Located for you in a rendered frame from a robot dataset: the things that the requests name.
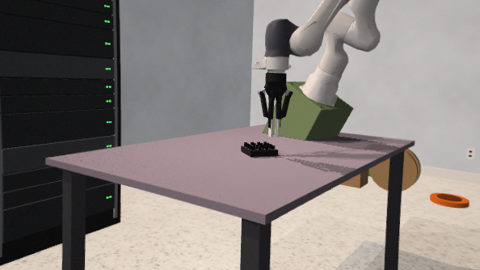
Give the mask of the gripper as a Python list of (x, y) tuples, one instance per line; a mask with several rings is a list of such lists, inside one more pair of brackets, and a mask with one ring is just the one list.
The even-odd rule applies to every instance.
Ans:
[[(273, 112), (274, 112), (274, 101), (276, 98), (276, 126), (275, 126), (275, 136), (280, 137), (280, 120), (286, 117), (288, 111), (289, 100), (293, 94), (292, 91), (289, 91), (286, 87), (286, 73), (266, 73), (266, 84), (264, 89), (258, 91), (258, 94), (261, 99), (263, 116), (268, 118), (268, 136), (273, 137)], [(266, 93), (268, 95), (268, 111), (267, 111), (267, 102), (266, 102)], [(281, 110), (281, 100), (282, 96), (285, 93), (284, 103)]]

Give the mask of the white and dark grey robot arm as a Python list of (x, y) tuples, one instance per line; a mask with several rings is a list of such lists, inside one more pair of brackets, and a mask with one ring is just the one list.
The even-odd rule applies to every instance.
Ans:
[[(348, 2), (355, 18), (339, 11)], [(379, 0), (322, 0), (309, 21), (301, 27), (288, 19), (271, 21), (265, 34), (264, 59), (253, 63), (251, 68), (285, 73), (291, 68), (289, 55), (294, 54), (291, 43), (297, 54), (311, 56), (320, 49), (325, 32), (326, 51), (320, 65), (300, 88), (313, 101), (334, 107), (338, 98), (334, 95), (348, 64), (343, 43), (370, 52), (380, 42), (381, 35), (375, 22), (378, 3)], [(292, 34), (293, 38), (289, 40)]]

